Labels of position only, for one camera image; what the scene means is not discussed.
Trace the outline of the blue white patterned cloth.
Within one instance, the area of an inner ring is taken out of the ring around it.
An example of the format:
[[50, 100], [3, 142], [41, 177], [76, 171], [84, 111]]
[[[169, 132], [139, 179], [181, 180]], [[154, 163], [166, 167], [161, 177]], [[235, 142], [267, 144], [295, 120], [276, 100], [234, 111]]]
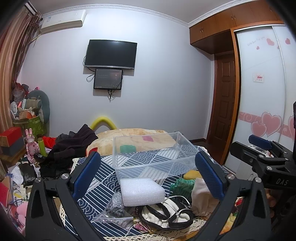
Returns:
[[[196, 147], [197, 150], [203, 150], [203, 147]], [[179, 178], [183, 178], [182, 176], [176, 177], [169, 177], [161, 182], [157, 182], [161, 187], [165, 190], [165, 195], [167, 197], [172, 196], [170, 191], [170, 185], [175, 183], [175, 181]], [[116, 177], [116, 173], [114, 168], [112, 167], [112, 156], [105, 156], [101, 159], [101, 165], [99, 170], [95, 174], [86, 194], [84, 197], [78, 200], [78, 205], [82, 209], [83, 213], [89, 219], [91, 224], [94, 222], [99, 224], [100, 222], [93, 221], [93, 218], [100, 214], [105, 207], [107, 206], [108, 202], [111, 200], [112, 195], [115, 192], [120, 191], [119, 181]], [[197, 218], [204, 218], [207, 220], [210, 217], [210, 214], [207, 216], [195, 216], [193, 220]], [[126, 227], [128, 221], [117, 221], [118, 225], [123, 225]], [[148, 232], [141, 232], [138, 228], [135, 227], [137, 224], [136, 221], [131, 220], [132, 227], [134, 227], [137, 233], [155, 233], [154, 231], [150, 230]]]

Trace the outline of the white foam block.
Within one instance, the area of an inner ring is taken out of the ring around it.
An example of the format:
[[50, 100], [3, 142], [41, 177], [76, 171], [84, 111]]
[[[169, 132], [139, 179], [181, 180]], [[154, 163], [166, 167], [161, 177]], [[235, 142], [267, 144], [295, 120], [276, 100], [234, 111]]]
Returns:
[[150, 178], [122, 178], [119, 183], [123, 204], [126, 207], [165, 201], [165, 190]]

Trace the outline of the small black wall monitor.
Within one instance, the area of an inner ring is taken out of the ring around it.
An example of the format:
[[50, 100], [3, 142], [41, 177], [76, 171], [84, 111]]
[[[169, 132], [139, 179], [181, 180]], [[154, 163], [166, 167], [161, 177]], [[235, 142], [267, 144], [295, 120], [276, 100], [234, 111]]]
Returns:
[[123, 70], [97, 68], [94, 75], [94, 89], [121, 90]]

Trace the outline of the clear plastic bag grey item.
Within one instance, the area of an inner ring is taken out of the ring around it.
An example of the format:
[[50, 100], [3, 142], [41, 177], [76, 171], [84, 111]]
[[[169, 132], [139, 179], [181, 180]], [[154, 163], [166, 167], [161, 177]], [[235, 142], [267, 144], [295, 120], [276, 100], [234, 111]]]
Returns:
[[93, 221], [100, 223], [131, 221], [133, 216], [129, 209], [124, 206], [121, 192], [115, 192], [105, 209], [93, 218]]

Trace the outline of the green cardboard box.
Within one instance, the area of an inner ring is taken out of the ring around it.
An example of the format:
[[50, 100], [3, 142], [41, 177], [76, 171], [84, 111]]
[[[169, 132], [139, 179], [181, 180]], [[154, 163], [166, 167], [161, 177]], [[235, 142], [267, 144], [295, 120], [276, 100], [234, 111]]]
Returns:
[[32, 129], [33, 135], [36, 137], [38, 135], [44, 136], [47, 133], [46, 126], [41, 122], [40, 117], [36, 116], [31, 119], [14, 120], [14, 126], [20, 127], [23, 136], [25, 136], [25, 129]]

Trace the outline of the red and grey box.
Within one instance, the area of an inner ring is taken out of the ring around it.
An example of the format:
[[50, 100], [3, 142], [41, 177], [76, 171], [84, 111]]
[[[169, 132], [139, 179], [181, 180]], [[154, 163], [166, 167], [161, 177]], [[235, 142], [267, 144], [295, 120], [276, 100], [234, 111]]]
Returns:
[[13, 156], [25, 147], [20, 127], [14, 126], [1, 133], [1, 150], [4, 155]]

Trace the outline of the clear plastic storage box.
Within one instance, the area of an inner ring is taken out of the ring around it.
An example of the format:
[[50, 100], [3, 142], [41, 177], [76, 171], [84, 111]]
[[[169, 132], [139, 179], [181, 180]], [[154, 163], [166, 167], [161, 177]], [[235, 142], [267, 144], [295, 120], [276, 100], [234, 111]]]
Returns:
[[133, 152], [134, 146], [113, 150], [112, 167], [118, 180], [122, 178], [150, 178], [161, 182], [169, 177], [182, 176], [196, 170], [197, 148], [180, 132], [169, 133], [176, 144], [173, 147]]

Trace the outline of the brown wooden door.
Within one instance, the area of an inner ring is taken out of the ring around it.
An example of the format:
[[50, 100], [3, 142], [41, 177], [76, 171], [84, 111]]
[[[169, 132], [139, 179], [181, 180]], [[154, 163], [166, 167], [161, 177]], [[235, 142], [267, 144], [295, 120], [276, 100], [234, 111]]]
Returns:
[[215, 55], [214, 94], [207, 140], [225, 147], [235, 100], [235, 57], [233, 52]]

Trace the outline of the green cylinder bottle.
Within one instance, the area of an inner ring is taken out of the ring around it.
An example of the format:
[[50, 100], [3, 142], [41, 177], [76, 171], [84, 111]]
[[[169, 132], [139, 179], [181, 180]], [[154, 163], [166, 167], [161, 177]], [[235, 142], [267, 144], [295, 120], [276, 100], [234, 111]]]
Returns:
[[43, 138], [38, 138], [38, 145], [39, 145], [40, 154], [42, 156], [46, 157], [47, 156], [47, 152], [46, 152], [46, 148], [45, 148], [45, 144], [44, 144]]

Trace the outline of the cream black-trimmed cloth bag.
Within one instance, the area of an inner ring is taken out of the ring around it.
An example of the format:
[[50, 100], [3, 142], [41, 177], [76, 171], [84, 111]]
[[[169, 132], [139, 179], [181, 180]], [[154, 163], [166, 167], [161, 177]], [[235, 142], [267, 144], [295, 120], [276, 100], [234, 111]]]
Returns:
[[138, 206], [140, 221], [162, 231], [183, 230], [193, 224], [191, 204], [184, 196], [166, 197], [164, 202]]

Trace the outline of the brown overhead wooden cabinet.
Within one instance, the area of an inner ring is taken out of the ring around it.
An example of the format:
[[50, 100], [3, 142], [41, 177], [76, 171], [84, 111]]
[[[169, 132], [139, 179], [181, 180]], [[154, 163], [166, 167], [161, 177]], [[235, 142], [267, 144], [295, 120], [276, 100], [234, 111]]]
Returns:
[[283, 22], [267, 1], [240, 4], [190, 27], [190, 44], [208, 54], [232, 51], [231, 28], [270, 21]]

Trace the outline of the yellow foam tube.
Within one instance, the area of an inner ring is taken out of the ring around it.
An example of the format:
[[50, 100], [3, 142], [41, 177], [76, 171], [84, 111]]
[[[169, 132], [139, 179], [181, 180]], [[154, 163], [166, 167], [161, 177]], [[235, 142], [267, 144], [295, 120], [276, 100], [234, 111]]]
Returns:
[[109, 118], [107, 118], [105, 116], [100, 116], [100, 117], [96, 118], [93, 121], [93, 123], [91, 124], [90, 128], [92, 130], [96, 130], [102, 124], [106, 124], [107, 126], [109, 126], [110, 130], [117, 129], [116, 125]]

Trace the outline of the striped brown curtain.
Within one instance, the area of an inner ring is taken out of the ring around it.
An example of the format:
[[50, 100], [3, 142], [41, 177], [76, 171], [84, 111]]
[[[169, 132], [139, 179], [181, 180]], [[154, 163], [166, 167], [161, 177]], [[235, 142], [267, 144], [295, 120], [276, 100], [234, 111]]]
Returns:
[[13, 126], [10, 111], [12, 91], [41, 18], [39, 11], [32, 15], [23, 7], [1, 34], [1, 132]]

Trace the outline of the yellow sponge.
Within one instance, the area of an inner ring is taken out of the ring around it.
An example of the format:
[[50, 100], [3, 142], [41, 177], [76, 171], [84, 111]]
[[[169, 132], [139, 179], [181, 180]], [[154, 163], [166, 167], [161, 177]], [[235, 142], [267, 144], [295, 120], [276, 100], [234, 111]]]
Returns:
[[184, 174], [183, 178], [185, 180], [195, 180], [196, 178], [201, 178], [202, 179], [202, 175], [197, 170], [190, 170], [190, 171], [188, 171], [187, 173]]

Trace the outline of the pink rabbit plush toy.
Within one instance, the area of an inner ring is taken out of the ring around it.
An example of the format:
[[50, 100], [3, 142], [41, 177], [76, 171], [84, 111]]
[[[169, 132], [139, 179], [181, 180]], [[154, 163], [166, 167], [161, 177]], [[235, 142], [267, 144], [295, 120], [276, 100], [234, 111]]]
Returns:
[[35, 162], [34, 154], [38, 153], [39, 146], [35, 141], [35, 137], [33, 135], [33, 131], [31, 128], [25, 129], [26, 133], [26, 150], [27, 150], [27, 159], [32, 164]]

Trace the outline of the large black wall television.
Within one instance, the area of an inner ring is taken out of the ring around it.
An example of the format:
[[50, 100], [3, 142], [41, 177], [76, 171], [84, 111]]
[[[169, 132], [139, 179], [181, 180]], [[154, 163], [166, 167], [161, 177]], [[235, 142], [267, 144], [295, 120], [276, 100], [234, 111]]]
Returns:
[[89, 40], [84, 66], [89, 68], [134, 69], [137, 43], [114, 40]]

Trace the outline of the green knitted glove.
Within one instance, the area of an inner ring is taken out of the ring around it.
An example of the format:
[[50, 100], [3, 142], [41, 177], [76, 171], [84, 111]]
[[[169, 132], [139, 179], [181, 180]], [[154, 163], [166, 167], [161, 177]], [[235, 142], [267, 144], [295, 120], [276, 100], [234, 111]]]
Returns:
[[179, 195], [191, 199], [192, 190], [195, 185], [195, 180], [185, 180], [179, 178], [175, 183], [170, 185], [170, 191], [172, 195]]

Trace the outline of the white air conditioner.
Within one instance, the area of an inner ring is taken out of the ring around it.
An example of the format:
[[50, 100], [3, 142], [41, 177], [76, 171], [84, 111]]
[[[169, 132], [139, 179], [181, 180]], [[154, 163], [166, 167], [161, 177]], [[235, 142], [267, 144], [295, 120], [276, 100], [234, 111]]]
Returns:
[[80, 28], [83, 26], [86, 15], [86, 10], [80, 9], [44, 17], [40, 32], [47, 34], [59, 30]]

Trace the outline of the white cloth sock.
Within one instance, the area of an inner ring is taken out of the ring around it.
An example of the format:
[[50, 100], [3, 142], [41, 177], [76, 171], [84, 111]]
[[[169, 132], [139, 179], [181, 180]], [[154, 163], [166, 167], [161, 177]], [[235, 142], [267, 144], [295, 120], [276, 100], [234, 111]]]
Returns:
[[192, 212], [196, 216], [207, 216], [217, 207], [219, 200], [214, 198], [202, 178], [196, 178], [191, 193]]

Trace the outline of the white heart-patterned wardrobe door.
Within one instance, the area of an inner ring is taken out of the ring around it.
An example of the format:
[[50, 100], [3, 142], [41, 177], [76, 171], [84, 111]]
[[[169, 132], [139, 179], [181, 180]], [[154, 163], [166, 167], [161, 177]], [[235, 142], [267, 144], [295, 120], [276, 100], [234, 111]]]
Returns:
[[295, 38], [285, 25], [235, 31], [240, 64], [239, 115], [233, 141], [250, 135], [292, 150], [295, 138]]

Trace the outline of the grey-green plush pillow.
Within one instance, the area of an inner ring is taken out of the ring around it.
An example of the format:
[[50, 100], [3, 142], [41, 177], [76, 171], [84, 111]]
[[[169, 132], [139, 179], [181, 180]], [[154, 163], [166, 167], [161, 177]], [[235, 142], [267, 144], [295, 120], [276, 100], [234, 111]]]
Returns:
[[36, 99], [41, 101], [41, 110], [43, 112], [43, 120], [44, 123], [47, 124], [50, 119], [50, 102], [49, 98], [45, 92], [42, 90], [33, 90], [29, 92], [29, 98], [35, 97]]

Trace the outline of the beige patterned blanket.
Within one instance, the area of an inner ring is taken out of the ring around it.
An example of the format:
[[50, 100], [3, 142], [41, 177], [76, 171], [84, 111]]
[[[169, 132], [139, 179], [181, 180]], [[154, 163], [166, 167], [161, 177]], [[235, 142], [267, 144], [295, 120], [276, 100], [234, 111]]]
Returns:
[[113, 150], [120, 151], [121, 146], [134, 146], [133, 152], [158, 150], [173, 147], [176, 141], [163, 130], [146, 130], [143, 128], [123, 128], [109, 130], [97, 134], [86, 149], [88, 155], [91, 151], [97, 151], [101, 156], [113, 154]]

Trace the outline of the black clothing pile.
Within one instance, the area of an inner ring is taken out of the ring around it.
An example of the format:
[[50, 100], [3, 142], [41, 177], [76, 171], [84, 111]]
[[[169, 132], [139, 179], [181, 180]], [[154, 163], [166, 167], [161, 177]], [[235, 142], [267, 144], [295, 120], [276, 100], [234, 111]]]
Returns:
[[98, 139], [95, 132], [86, 124], [76, 133], [70, 132], [66, 138], [58, 137], [53, 149], [40, 163], [42, 178], [56, 179], [72, 167], [74, 158], [86, 156], [86, 149]]

